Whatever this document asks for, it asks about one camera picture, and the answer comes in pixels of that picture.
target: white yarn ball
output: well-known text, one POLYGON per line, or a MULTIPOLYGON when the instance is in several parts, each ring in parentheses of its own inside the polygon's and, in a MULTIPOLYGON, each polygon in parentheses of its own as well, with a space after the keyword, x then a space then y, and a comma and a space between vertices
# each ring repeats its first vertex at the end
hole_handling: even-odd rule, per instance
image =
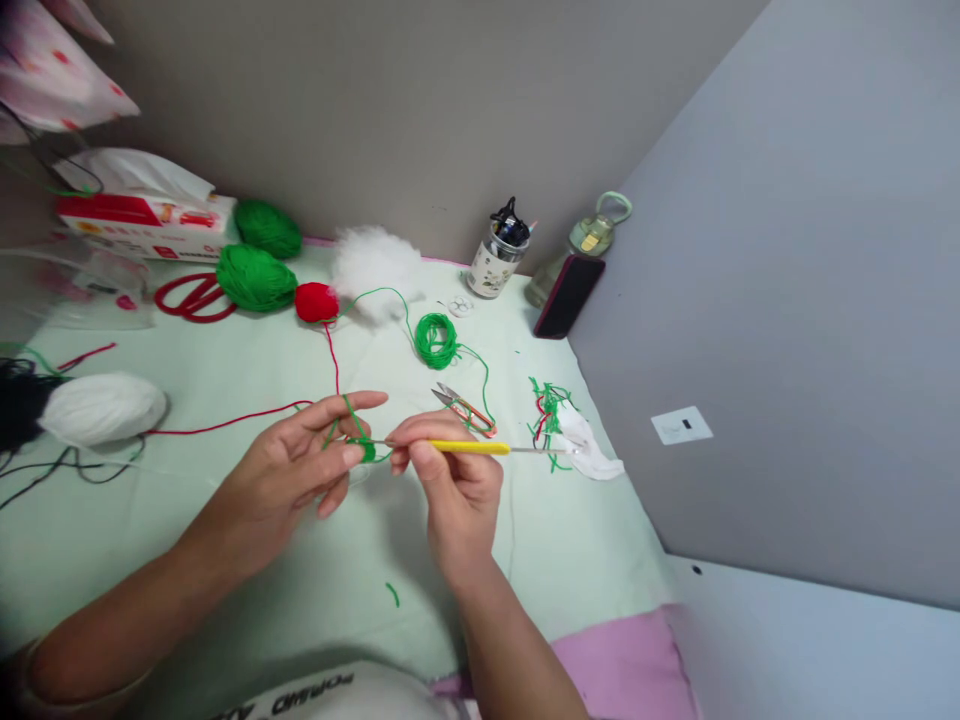
POLYGON ((59 386, 39 424, 67 445, 86 448, 146 432, 166 410, 166 396, 152 383, 128 373, 105 373, 59 386))

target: wall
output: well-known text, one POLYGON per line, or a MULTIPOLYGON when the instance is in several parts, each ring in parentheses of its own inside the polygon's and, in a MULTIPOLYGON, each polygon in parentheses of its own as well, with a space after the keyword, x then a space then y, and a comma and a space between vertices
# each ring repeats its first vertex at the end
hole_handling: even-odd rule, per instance
POLYGON ((706 720, 960 717, 960 613, 669 563, 683 603, 667 617, 706 720))
POLYGON ((377 222, 469 262, 515 194, 532 271, 767 0, 99 0, 91 47, 169 157, 309 233, 377 222))
MULTIPOLYGON (((25 148, 0 148, 0 153, 39 183, 52 185, 25 148)), ((39 183, 0 166, 0 248, 28 245, 57 224, 54 198, 39 183)), ((5 306, 23 291, 15 283, 0 286, 0 342, 27 342, 40 325, 35 318, 5 306)))
POLYGON ((775 0, 623 185, 571 341, 669 551, 960 605, 957 37, 775 0))

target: yellow crochet hook handle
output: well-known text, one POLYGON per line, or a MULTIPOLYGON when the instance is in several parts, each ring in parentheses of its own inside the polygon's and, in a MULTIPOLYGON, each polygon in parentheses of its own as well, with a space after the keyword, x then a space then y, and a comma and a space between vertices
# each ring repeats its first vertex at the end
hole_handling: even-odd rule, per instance
POLYGON ((440 452, 470 452, 477 455, 509 455, 510 446, 506 443, 460 442, 458 440, 431 440, 440 452))

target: pen holder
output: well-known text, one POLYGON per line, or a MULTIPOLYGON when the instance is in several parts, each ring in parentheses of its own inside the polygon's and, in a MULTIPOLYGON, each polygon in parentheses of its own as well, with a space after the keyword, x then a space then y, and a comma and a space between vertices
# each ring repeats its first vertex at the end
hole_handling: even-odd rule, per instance
POLYGON ((491 220, 467 273, 467 287, 483 298, 500 294, 530 247, 530 238, 516 246, 504 242, 493 232, 494 225, 495 221, 491 220))

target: tissue box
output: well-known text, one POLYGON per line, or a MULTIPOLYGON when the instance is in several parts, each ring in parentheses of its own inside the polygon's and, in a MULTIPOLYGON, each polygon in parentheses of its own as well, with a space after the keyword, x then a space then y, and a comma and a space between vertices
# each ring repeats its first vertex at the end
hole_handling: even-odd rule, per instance
POLYGON ((96 243, 147 259, 215 263, 240 242, 235 198, 211 194, 205 203, 175 202, 145 194, 66 197, 57 215, 96 243))

